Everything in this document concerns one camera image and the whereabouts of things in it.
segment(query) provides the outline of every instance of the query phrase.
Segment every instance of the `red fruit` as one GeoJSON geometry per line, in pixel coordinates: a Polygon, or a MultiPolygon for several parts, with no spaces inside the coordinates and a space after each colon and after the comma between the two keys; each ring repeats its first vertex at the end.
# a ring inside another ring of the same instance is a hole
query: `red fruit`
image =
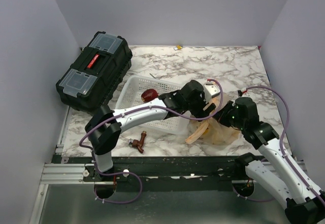
{"type": "Polygon", "coordinates": [[[150,102],[155,98],[158,98],[158,93],[153,88],[147,89],[141,95],[141,99],[144,103],[150,102]]]}

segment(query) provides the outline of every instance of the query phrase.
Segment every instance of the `red label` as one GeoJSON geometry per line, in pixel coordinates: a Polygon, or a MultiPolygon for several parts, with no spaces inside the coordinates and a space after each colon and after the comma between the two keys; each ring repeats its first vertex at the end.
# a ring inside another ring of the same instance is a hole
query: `red label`
{"type": "Polygon", "coordinates": [[[92,65],[95,63],[95,61],[97,60],[97,58],[99,57],[98,54],[96,54],[93,59],[91,60],[91,62],[88,64],[87,68],[91,68],[92,65]]]}

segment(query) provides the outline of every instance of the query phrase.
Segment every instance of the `perforated basket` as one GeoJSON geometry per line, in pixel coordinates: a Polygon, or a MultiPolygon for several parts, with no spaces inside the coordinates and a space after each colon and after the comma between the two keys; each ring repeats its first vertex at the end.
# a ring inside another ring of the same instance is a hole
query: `perforated basket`
{"type": "MultiPolygon", "coordinates": [[[[128,79],[123,87],[121,95],[117,100],[116,108],[125,109],[144,104],[141,99],[141,94],[150,88],[155,89],[158,94],[162,94],[181,89],[182,85],[154,78],[133,75],[128,79]]],[[[181,135],[187,133],[187,125],[187,119],[173,117],[166,120],[148,122],[142,126],[169,134],[181,135]]]]}

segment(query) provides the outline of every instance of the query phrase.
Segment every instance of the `marble table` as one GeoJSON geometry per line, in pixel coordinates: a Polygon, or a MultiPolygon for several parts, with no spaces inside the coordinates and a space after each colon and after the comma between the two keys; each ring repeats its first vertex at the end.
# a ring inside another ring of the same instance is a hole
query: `marble table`
{"type": "MultiPolygon", "coordinates": [[[[131,75],[151,77],[160,80],[185,84],[191,79],[204,83],[207,78],[217,79],[224,92],[236,99],[237,90],[251,85],[269,86],[258,48],[253,47],[184,47],[175,51],[173,47],[131,47],[133,52],[132,67],[114,92],[109,102],[114,109],[120,92],[131,75]]],[[[276,106],[276,100],[267,90],[252,90],[247,93],[256,103],[260,120],[271,124],[278,134],[283,130],[282,122],[276,106]]],[[[89,157],[90,151],[79,147],[78,143],[85,134],[84,127],[91,119],[87,113],[71,110],[68,129],[64,136],[62,156],[89,157]]],[[[144,153],[128,146],[128,140],[139,139],[143,128],[134,127],[121,134],[112,156],[219,156],[242,155],[252,152],[260,155],[242,136],[227,146],[211,145],[201,139],[187,145],[184,140],[188,135],[176,136],[147,131],[144,153]]],[[[289,149],[287,139],[284,141],[289,149]]]]}

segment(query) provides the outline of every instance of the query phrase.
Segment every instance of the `black toolbox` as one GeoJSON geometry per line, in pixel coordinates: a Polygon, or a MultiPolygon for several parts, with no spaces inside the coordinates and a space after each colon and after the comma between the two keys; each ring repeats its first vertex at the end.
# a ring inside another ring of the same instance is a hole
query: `black toolbox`
{"type": "Polygon", "coordinates": [[[56,83],[61,101],[93,114],[113,97],[131,67],[132,52],[121,36],[97,32],[56,83]]]}

